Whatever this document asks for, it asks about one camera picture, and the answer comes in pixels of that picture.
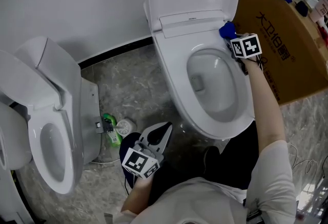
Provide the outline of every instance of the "cardboard box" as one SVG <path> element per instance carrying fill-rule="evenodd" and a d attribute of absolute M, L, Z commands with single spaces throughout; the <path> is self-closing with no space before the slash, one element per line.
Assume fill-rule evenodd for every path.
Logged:
<path fill-rule="evenodd" d="M 280 105 L 328 88 L 328 49 L 317 25 L 284 0 L 239 0 L 237 33 L 256 33 L 265 77 Z"/>

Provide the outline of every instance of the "floor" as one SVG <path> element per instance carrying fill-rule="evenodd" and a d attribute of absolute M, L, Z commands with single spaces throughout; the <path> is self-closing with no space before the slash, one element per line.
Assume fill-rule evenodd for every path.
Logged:
<path fill-rule="evenodd" d="M 166 157 L 174 167 L 190 170 L 190 162 L 198 161 L 201 151 L 216 145 L 222 151 L 225 141 L 213 141 L 199 135 L 181 119 L 172 103 L 167 85 L 152 45 L 105 60 L 82 70 L 82 76 L 98 84 L 100 112 L 117 120 L 129 118 L 138 132 L 162 121 L 171 121 L 174 134 Z M 314 159 L 308 174 L 306 162 L 295 167 L 294 183 L 298 193 L 307 184 L 318 181 L 321 165 L 328 150 L 328 91 L 281 108 L 288 142 L 298 150 L 297 162 Z M 290 146 L 294 164 L 296 150 Z M 102 136 L 97 161 L 118 159 L 118 149 L 108 145 Z M 17 173 L 20 185 L 33 212 L 47 223 L 106 223 L 108 216 L 119 212 L 127 197 L 120 163 L 85 165 L 81 180 L 70 195 L 52 191 L 40 177 L 34 162 Z"/>

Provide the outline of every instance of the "cable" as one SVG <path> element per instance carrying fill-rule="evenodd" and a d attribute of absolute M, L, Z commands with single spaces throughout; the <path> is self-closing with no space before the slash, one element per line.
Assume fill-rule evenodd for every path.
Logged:
<path fill-rule="evenodd" d="M 257 63 L 259 68 L 262 70 L 262 72 L 263 72 L 263 65 L 268 62 L 268 60 L 264 57 L 261 57 L 261 55 L 256 55 L 256 60 L 252 60 L 250 58 L 246 58 L 246 59 L 251 61 L 251 62 Z"/>
<path fill-rule="evenodd" d="M 124 187 L 125 187 L 125 190 L 127 191 L 127 194 L 129 196 L 130 194 L 129 194 L 129 191 L 127 189 L 127 178 L 126 177 L 124 178 Z"/>
<path fill-rule="evenodd" d="M 120 160 L 120 159 L 118 158 L 118 159 L 116 159 L 116 160 L 114 160 L 114 161 L 109 161 L 109 162 L 95 162 L 95 161 L 91 161 L 90 163 L 104 165 L 104 164 L 112 164 L 112 163 L 114 163 L 114 162 L 116 162 L 116 161 L 119 161 L 119 160 Z"/>
<path fill-rule="evenodd" d="M 323 163 L 322 163 L 323 178 L 326 177 L 326 174 L 325 174 L 325 172 L 324 172 L 323 166 L 324 166 L 324 163 L 326 162 L 327 158 L 328 158 L 328 156 L 324 159 L 324 161 L 323 161 Z"/>
<path fill-rule="evenodd" d="M 294 168 L 296 168 L 297 166 L 303 164 L 304 162 L 307 162 L 306 167 L 305 167 L 305 174 L 307 175 L 307 174 L 310 172 L 310 170 L 311 170 L 312 162 L 315 163 L 315 164 L 317 164 L 316 171 L 315 171 L 315 173 L 314 173 L 314 175 L 313 175 L 313 178 L 312 178 L 312 180 L 311 180 L 311 183 L 313 183 L 314 178 L 315 178 L 315 176 L 316 176 L 316 174 L 317 174 L 317 170 L 318 170 L 318 168 L 319 168 L 319 164 L 318 164 L 318 162 L 316 162 L 314 159 L 305 159 L 305 160 L 303 160 L 303 161 L 301 161 L 301 162 L 299 162 L 299 163 L 296 164 L 297 157 L 298 157 L 298 150 L 297 150 L 296 146 L 294 146 L 293 144 L 291 144 L 291 143 L 287 143 L 287 144 L 288 144 L 288 145 L 291 145 L 291 146 L 292 146 L 293 148 L 295 148 L 295 150 L 296 150 L 296 157 L 295 157 L 295 160 L 294 160 L 294 163 L 293 163 L 293 166 L 292 166 L 292 170 L 293 170 Z"/>

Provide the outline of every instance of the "shoe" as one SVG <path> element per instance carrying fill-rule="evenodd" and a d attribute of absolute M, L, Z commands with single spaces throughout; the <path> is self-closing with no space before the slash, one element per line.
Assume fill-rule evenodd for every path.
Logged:
<path fill-rule="evenodd" d="M 217 170 L 219 158 L 220 158 L 220 151 L 217 147 L 210 146 L 204 150 L 204 155 L 203 155 L 204 175 L 208 175 L 209 173 Z"/>

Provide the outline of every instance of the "white toilet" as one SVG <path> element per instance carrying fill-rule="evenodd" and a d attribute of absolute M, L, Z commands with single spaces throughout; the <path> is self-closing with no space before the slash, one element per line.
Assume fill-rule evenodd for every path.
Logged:
<path fill-rule="evenodd" d="M 79 65 L 59 45 L 36 37 L 14 55 L 0 51 L 0 89 L 28 109 L 30 147 L 42 178 L 58 193 L 71 192 L 83 165 L 100 151 L 97 85 L 81 78 Z"/>
<path fill-rule="evenodd" d="M 219 28 L 238 0 L 146 0 L 156 52 L 173 101 L 198 132 L 237 136 L 254 120 L 252 92 Z"/>

